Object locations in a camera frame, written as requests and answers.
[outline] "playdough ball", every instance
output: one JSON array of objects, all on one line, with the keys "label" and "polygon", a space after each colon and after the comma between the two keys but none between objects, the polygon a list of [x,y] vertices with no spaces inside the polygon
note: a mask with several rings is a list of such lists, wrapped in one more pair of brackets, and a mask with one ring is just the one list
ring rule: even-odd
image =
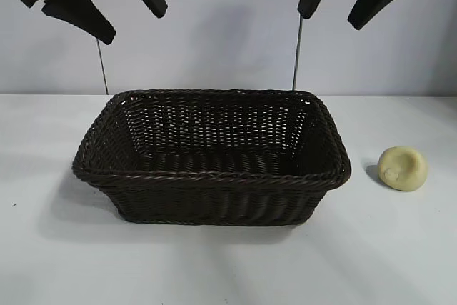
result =
[{"label": "playdough ball", "polygon": [[428,163],[417,150],[396,146],[383,152],[378,172],[387,186],[399,191],[415,191],[426,182]]}]

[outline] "rectangular basket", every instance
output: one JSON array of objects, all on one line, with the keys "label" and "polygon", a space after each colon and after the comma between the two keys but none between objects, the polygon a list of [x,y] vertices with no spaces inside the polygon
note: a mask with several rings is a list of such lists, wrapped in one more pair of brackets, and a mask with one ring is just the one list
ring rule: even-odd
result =
[{"label": "rectangular basket", "polygon": [[136,223],[301,224],[350,176],[323,103],[300,91],[116,95],[73,162]]}]

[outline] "white wall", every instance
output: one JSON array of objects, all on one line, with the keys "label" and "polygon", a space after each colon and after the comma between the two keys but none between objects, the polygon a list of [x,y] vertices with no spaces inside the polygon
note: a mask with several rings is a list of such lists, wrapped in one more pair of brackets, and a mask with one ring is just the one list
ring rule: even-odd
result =
[{"label": "white wall", "polygon": [[19,0],[0,5],[0,93],[104,93],[92,37],[46,17],[42,1],[33,9]]},{"label": "white wall", "polygon": [[118,35],[103,49],[111,92],[147,88],[290,89],[298,0],[94,0]]},{"label": "white wall", "polygon": [[[111,93],[159,87],[289,89],[298,0],[94,0],[118,36]],[[396,0],[362,31],[356,0],[323,0],[303,26],[298,88],[317,94],[457,94],[457,0]],[[0,93],[103,94],[94,39],[19,0],[0,0]]]},{"label": "white wall", "polygon": [[356,31],[356,0],[303,24],[298,88],[317,94],[457,95],[457,0],[396,0]]}]

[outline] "white table surface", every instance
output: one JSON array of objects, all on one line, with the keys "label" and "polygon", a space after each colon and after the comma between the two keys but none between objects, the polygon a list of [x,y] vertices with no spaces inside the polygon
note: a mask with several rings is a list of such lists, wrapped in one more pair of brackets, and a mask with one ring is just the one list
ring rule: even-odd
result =
[{"label": "white table surface", "polygon": [[[324,98],[353,176],[295,229],[120,220],[70,171],[108,99],[0,96],[0,304],[457,304],[457,99]],[[371,178],[396,145],[422,189]]]}]

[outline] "metal rod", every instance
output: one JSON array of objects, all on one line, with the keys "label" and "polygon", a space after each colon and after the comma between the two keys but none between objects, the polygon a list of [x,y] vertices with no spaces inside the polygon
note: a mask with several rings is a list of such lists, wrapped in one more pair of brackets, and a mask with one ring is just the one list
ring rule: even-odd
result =
[{"label": "metal rod", "polygon": [[108,81],[106,80],[105,65],[104,65],[104,63],[103,63],[103,56],[101,55],[101,47],[100,47],[100,41],[99,41],[99,39],[96,39],[96,42],[97,42],[97,50],[99,51],[101,73],[102,73],[102,75],[103,75],[103,80],[104,80],[104,83],[105,83],[105,92],[106,92],[106,95],[108,96],[108,95],[109,95],[109,91],[108,91]]},{"label": "metal rod", "polygon": [[301,49],[301,32],[303,31],[303,17],[300,16],[300,25],[298,27],[298,38],[297,48],[295,53],[295,69],[293,70],[293,84],[292,90],[297,90],[297,76],[298,76],[298,65],[300,64],[300,49]]}]

